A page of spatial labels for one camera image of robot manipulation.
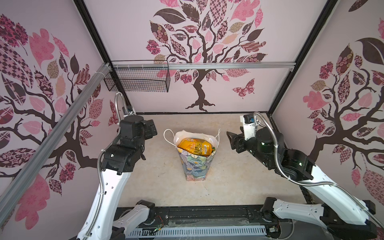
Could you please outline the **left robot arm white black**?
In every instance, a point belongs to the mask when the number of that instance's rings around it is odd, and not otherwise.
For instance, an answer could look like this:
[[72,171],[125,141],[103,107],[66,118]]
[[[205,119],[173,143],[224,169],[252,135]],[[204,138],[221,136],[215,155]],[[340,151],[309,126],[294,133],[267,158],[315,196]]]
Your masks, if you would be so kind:
[[150,218],[155,206],[148,201],[139,201],[128,213],[115,218],[135,164],[145,160],[145,142],[156,136],[157,130],[152,120],[144,120],[133,107],[127,105],[121,92],[115,95],[114,107],[118,133],[97,159],[99,187],[88,217],[76,236],[77,240],[124,240]]

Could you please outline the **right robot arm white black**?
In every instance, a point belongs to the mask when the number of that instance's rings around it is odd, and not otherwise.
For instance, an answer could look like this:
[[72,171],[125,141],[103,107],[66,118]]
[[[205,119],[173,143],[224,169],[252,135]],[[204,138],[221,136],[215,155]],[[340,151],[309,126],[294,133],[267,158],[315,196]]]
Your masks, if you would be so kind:
[[318,197],[320,204],[295,204],[267,197],[261,214],[266,221],[289,219],[326,229],[341,240],[373,240],[378,227],[376,206],[363,201],[329,178],[315,162],[299,150],[288,149],[284,136],[276,132],[261,113],[241,116],[241,134],[227,132],[232,150],[248,152],[268,170]]

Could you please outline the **yellow mango snack bag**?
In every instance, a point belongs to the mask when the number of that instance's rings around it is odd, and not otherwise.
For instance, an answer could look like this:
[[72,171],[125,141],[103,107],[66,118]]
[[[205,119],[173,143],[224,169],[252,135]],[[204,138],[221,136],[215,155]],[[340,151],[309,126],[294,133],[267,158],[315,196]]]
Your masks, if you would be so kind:
[[216,148],[206,140],[195,139],[195,138],[185,138],[183,139],[178,148],[187,151],[188,153],[198,155],[198,156],[210,156]]

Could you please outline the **patterned paper gift bag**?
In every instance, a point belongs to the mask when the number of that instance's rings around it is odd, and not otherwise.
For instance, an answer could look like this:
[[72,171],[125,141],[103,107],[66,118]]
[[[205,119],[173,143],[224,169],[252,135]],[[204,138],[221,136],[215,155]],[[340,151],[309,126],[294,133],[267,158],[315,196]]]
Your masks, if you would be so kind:
[[[220,144],[220,132],[221,130],[219,129],[218,134],[214,137],[211,135],[190,133],[186,131],[179,131],[174,134],[174,132],[170,129],[166,129],[164,131],[164,139],[178,150],[187,181],[204,181],[206,179],[207,173]],[[214,150],[207,157],[189,153],[188,151],[178,147],[182,140],[187,138],[204,140],[210,143]]]

